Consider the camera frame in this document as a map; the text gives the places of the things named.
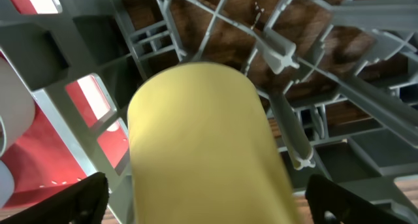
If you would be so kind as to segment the yellow cup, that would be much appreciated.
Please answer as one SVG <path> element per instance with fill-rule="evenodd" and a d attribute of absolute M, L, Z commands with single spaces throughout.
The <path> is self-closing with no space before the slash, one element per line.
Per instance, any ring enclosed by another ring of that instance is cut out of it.
<path fill-rule="evenodd" d="M 137 223 L 299 223 L 255 86 L 208 62 L 143 83 L 127 111 Z"/>

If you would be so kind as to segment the light blue bowl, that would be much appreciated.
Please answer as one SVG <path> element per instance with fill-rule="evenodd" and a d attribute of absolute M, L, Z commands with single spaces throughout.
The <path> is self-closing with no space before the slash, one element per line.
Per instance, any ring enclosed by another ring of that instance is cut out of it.
<path fill-rule="evenodd" d="M 0 208 L 8 202 L 14 193 L 14 178 L 4 162 L 0 164 Z"/>

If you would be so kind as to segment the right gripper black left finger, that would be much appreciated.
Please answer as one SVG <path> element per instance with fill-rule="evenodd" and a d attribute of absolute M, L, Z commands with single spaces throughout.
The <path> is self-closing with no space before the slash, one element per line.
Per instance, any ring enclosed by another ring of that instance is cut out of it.
<path fill-rule="evenodd" d="M 100 224 L 109 200 L 104 173 L 91 176 L 1 221 L 2 224 Z"/>

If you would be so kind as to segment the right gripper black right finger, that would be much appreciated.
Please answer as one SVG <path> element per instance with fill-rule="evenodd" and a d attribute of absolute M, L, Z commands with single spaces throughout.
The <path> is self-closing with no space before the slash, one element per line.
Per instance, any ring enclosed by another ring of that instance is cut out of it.
<path fill-rule="evenodd" d="M 330 223 L 331 221 L 325 217 L 326 212 L 334 215 L 333 223 L 396 224 L 405 222 L 318 174 L 310 176 L 305 197 L 314 223 Z"/>

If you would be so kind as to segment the green bowl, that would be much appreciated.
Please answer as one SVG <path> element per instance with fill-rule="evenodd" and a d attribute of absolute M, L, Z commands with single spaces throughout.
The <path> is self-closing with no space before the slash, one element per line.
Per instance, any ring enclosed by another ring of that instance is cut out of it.
<path fill-rule="evenodd" d="M 10 64 L 1 58 L 1 156 L 32 125 L 34 100 Z"/>

